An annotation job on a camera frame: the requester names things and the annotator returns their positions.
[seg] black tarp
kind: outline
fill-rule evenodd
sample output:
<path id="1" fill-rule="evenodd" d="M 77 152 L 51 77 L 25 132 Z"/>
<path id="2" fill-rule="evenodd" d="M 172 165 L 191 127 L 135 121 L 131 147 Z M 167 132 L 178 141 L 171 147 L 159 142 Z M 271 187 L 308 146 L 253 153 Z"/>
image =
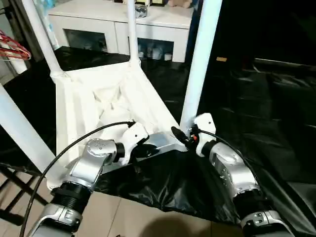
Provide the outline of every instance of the black tarp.
<path id="1" fill-rule="evenodd" d="M 124 55 L 65 47 L 56 55 L 63 70 L 128 60 Z M 145 61 L 142 68 L 179 121 L 189 67 Z M 251 161 L 266 195 L 299 237 L 316 236 L 315 87 L 315 78 L 302 75 L 213 71 L 206 76 L 199 107 L 199 114 L 212 114 L 217 134 Z M 5 88 L 54 151 L 55 87 L 45 62 Z M 45 101 L 40 110 L 39 100 Z M 6 144 L 0 150 L 1 165 L 19 168 L 22 164 L 24 171 L 38 172 L 3 130 L 1 140 Z M 164 211 L 237 222 L 217 173 L 206 159 L 193 153 L 173 151 L 121 168 L 102 176 L 97 190 Z"/>
<path id="2" fill-rule="evenodd" d="M 315 86 L 312 77 L 231 72 L 206 78 L 199 108 L 243 152 L 296 236 L 316 236 Z M 174 151 L 122 168 L 104 175 L 98 188 L 164 211 L 237 224 L 218 174 L 193 153 Z"/>

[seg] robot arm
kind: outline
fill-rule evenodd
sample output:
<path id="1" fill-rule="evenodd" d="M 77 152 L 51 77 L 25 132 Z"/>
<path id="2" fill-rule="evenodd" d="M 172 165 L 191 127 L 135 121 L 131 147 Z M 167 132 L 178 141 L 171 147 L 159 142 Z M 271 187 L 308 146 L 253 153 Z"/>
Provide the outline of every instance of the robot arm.
<path id="1" fill-rule="evenodd" d="M 132 150 L 148 138 L 140 123 L 113 140 L 92 139 L 77 159 L 62 185 L 52 191 L 53 200 L 29 232 L 29 237 L 71 237 L 82 221 L 82 213 L 105 165 L 127 165 Z"/>
<path id="2" fill-rule="evenodd" d="M 189 150 L 206 157 L 219 173 L 239 215 L 240 225 L 246 237 L 290 237 L 294 236 L 283 222 L 271 202 L 263 195 L 257 180 L 244 163 L 240 152 L 225 143 L 216 141 L 216 128 L 211 114 L 202 114 L 194 119 L 191 139 L 180 130 L 173 133 Z"/>

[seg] cabinet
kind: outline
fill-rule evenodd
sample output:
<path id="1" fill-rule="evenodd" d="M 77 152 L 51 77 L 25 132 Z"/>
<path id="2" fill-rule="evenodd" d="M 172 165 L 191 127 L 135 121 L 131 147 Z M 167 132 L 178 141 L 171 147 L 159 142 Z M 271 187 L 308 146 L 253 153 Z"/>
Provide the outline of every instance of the cabinet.
<path id="1" fill-rule="evenodd" d="M 59 46 L 118 53 L 114 22 L 50 15 Z"/>
<path id="2" fill-rule="evenodd" d="M 150 6 L 136 19 L 139 56 L 184 62 L 193 9 Z M 59 46 L 129 55 L 127 6 L 72 0 L 49 11 Z"/>

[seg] black cable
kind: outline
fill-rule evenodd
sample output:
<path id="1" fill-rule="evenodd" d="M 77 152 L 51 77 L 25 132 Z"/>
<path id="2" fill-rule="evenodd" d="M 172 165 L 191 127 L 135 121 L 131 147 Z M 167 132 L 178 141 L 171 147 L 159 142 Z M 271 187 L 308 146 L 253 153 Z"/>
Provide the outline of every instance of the black cable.
<path id="1" fill-rule="evenodd" d="M 213 137 L 217 138 L 218 140 L 220 140 L 221 142 L 223 142 L 224 144 L 226 144 L 227 146 L 229 146 L 234 152 L 236 152 L 236 153 L 240 156 L 240 158 L 245 162 L 245 164 L 248 166 L 248 168 L 251 167 L 251 166 L 250 166 L 250 163 L 251 163 L 251 164 L 254 164 L 254 165 L 258 166 L 258 167 L 261 167 L 261 168 L 263 168 L 263 169 L 266 169 L 263 165 L 258 164 L 257 162 L 255 162 L 255 161 L 253 161 L 253 160 L 250 160 L 250 159 L 245 158 L 239 150 L 237 150 L 237 149 L 236 149 L 234 146 L 232 146 L 228 141 L 226 141 L 225 139 L 221 138 L 220 136 L 217 136 L 217 135 L 214 134 L 214 133 L 211 133 L 211 132 L 208 132 L 208 131 L 204 131 L 204 130 L 201 130 L 201 129 L 197 129 L 197 132 L 201 132 L 201 133 L 205 133 L 205 134 L 208 134 L 208 135 L 210 135 L 210 136 L 213 136 Z"/>
<path id="2" fill-rule="evenodd" d="M 83 135 L 82 137 L 78 138 L 77 140 L 75 140 L 72 144 L 68 145 L 64 150 L 61 151 L 61 153 L 59 153 L 55 159 L 46 167 L 46 169 L 44 170 L 43 174 L 39 177 L 39 180 L 37 181 L 35 187 L 34 187 L 34 191 L 31 195 L 31 198 L 29 200 L 29 204 L 28 204 L 28 207 L 26 208 L 26 212 L 25 212 L 25 215 L 24 215 L 24 220 L 23 220 L 23 224 L 21 226 L 21 230 L 20 230 L 20 235 L 19 237 L 24 237 L 24 232 L 25 232 L 25 228 L 26 228 L 26 223 L 28 221 L 28 218 L 29 218 L 29 215 L 30 215 L 30 211 L 31 211 L 31 208 L 32 208 L 32 205 L 33 205 L 33 201 L 34 201 L 34 198 L 35 198 L 35 195 L 39 189 L 39 186 L 40 186 L 40 183 L 42 182 L 42 180 L 44 179 L 46 173 L 49 171 L 49 169 L 56 163 L 56 161 L 64 154 L 66 153 L 66 151 L 68 151 L 71 147 L 73 147 L 75 144 L 77 144 L 78 142 L 82 141 L 83 139 L 87 138 L 88 136 L 92 135 L 93 133 L 96 133 L 100 130 L 103 130 L 105 128 L 108 128 L 108 127 L 112 127 L 112 126 L 116 126 L 116 125 L 121 125 L 121 124 L 127 124 L 128 127 L 131 127 L 135 122 L 129 122 L 129 121 L 126 121 L 126 122 L 114 122 L 114 123 L 111 123 L 111 124 L 108 124 L 108 125 L 105 125 L 105 126 L 102 126 L 102 127 L 99 127 L 89 133 L 87 133 L 86 135 Z"/>
<path id="3" fill-rule="evenodd" d="M 208 134 L 210 136 L 213 136 L 215 138 L 217 138 L 218 140 L 220 140 L 221 142 L 223 142 L 225 145 L 229 146 L 234 152 L 236 152 L 242 159 L 244 159 L 244 157 L 242 156 L 242 153 L 237 150 L 235 147 L 233 147 L 228 141 L 226 141 L 225 139 L 221 138 L 220 136 L 217 136 L 216 134 L 214 133 L 211 133 L 211 132 L 208 132 L 208 131 L 204 131 L 204 130 L 201 130 L 201 129 L 198 129 L 197 130 L 198 132 L 201 132 L 201 133 L 205 133 L 205 134 Z"/>

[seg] white shelf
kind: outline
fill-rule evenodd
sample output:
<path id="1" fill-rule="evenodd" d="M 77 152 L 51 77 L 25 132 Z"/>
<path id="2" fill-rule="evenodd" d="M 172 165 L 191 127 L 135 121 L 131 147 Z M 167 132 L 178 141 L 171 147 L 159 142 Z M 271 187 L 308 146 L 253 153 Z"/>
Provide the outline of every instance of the white shelf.
<path id="1" fill-rule="evenodd" d="M 147 17 L 136 19 L 136 24 L 189 29 L 192 13 L 193 8 L 150 6 Z M 48 14 L 128 22 L 127 6 L 109 0 L 72 0 L 54 7 Z"/>

